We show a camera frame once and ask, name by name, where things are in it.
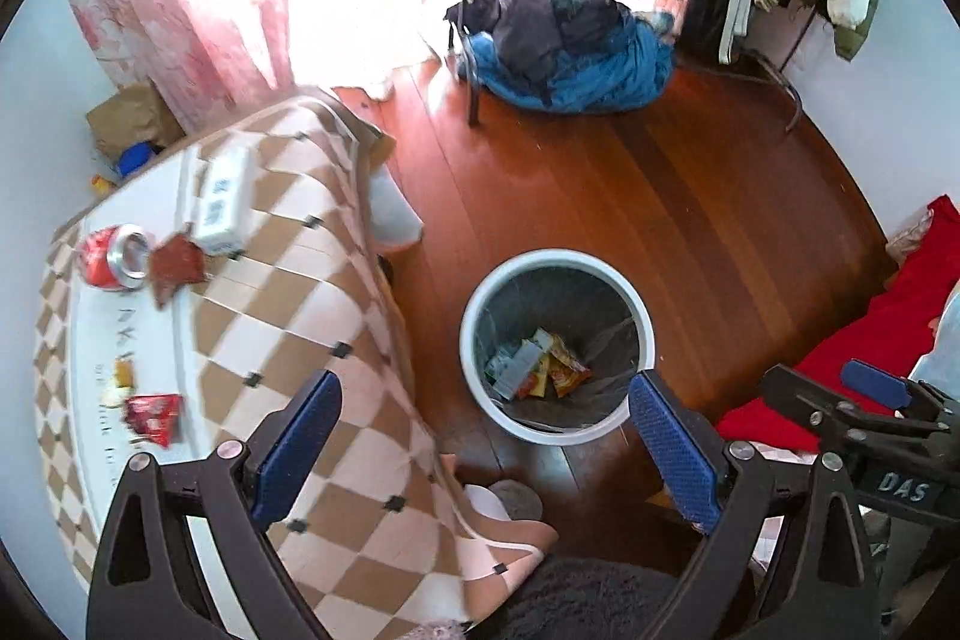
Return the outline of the yellow packet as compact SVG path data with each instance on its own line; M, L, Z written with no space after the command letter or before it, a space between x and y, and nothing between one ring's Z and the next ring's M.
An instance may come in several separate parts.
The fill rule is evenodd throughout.
M526 399L529 396L534 398L543 398L547 393L548 369L550 369L550 351L553 347L553 335L548 331L535 331L532 342L539 347L539 357L532 365L532 369L527 374L523 385L519 386L516 396L519 399Z

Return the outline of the black fleece trousers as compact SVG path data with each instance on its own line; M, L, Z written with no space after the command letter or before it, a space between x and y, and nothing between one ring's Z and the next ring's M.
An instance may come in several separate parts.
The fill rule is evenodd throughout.
M641 638L677 588L638 565L549 555L469 638Z

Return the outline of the apple core piece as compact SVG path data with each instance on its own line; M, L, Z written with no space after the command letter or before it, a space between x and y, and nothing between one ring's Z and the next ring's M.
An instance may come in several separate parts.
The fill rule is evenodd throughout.
M117 357L112 377L106 381L99 403L103 408L122 408L135 392L135 370L133 362L127 357Z

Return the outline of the orange snack bag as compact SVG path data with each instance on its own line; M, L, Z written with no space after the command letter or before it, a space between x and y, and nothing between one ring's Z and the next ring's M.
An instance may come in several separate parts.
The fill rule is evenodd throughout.
M553 347L550 351L550 369L548 380L553 385L558 398L566 398L578 390L592 377L592 370L586 367L573 351L566 346L560 335L553 335Z

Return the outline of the brown snack wrapper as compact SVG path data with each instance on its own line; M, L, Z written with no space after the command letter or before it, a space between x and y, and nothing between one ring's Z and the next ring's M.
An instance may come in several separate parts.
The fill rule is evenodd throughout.
M181 287L206 280L203 252L184 232L172 234L149 253L148 278L153 301L163 310Z

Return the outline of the crushed red cola can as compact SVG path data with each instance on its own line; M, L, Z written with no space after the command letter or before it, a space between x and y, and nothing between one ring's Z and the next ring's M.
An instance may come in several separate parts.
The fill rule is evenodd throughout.
M135 224L103 227L78 247L78 269L89 286L104 291L137 291L148 278L153 237Z

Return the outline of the grey slipper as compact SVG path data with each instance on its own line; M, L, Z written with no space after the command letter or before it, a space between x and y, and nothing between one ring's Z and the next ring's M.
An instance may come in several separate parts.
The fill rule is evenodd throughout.
M532 487L516 479L501 479L488 486L500 500L511 520L540 521L544 518L544 504Z

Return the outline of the red blanket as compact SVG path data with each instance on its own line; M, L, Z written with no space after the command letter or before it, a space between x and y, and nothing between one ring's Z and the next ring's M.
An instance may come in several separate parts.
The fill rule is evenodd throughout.
M921 244L905 259L892 284L871 299L866 315L817 344L794 367L798 374L847 396L869 413L893 414L892 409L843 388L843 365L857 359L906 377L916 361L934 346L931 323L942 315L958 283L957 208L950 197L940 195L928 209L932 221ZM812 432L777 413L761 398L731 409L716 429L726 440L752 440L794 452L818 450Z

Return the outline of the red wrapper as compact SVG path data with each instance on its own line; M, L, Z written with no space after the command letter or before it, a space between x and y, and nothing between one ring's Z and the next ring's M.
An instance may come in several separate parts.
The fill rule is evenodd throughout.
M176 393L129 396L124 403L124 422L140 438L169 448L179 432L182 399Z

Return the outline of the white barcode carton box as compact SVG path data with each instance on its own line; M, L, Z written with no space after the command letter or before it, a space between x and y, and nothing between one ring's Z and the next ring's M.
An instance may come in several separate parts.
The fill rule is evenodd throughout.
M190 236L208 257L233 255L247 245L257 174L259 156L249 146L223 149L206 166Z

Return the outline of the blue lid white jar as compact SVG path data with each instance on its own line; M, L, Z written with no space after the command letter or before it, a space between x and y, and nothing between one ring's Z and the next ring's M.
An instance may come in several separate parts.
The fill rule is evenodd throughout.
M156 151L156 146L153 145L153 143L135 143L135 145L130 146L130 148L122 152L119 159L117 159L117 174L119 174L121 179L128 179L130 175L139 172L146 164L151 163L151 161L156 158L156 154L158 154L158 151Z

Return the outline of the orange cap bottle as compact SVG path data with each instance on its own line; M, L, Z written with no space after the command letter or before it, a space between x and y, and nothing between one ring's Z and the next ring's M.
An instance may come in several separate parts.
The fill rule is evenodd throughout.
M99 198L109 197L110 193L116 190L116 184L108 181L103 175L94 175L93 179L89 181L89 185Z

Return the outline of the blue white milk carton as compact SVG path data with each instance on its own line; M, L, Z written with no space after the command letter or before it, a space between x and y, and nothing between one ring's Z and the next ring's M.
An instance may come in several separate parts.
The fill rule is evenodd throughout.
M505 401L514 398L534 372L542 354L544 348L532 339L524 339L516 347L498 347L485 365L493 393Z

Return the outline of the checkered brown tablecloth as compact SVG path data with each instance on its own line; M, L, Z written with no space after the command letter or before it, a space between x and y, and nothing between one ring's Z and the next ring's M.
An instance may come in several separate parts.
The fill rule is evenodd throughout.
M366 203L387 140L335 96L301 92L187 140L60 227L34 326L37 443L50 511L80 585L128 459L143 450L101 398L119 360L137 390L174 393L181 417L156 459L192 461L249 437L313 375L342 409L290 512L268 532L317 619L338 638L397 638L430 622L477 626L555 542L539 521L470 505L413 403L404 323L382 275ZM249 149L251 236L166 307L101 291L78 250L119 224L166 239L200 220L208 167Z

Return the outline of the blue clothes pile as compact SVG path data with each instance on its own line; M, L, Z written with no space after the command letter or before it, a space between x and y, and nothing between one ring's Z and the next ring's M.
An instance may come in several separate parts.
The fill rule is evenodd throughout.
M519 109L642 109L674 73L667 35L617 0L466 0L444 19L466 35L459 73Z

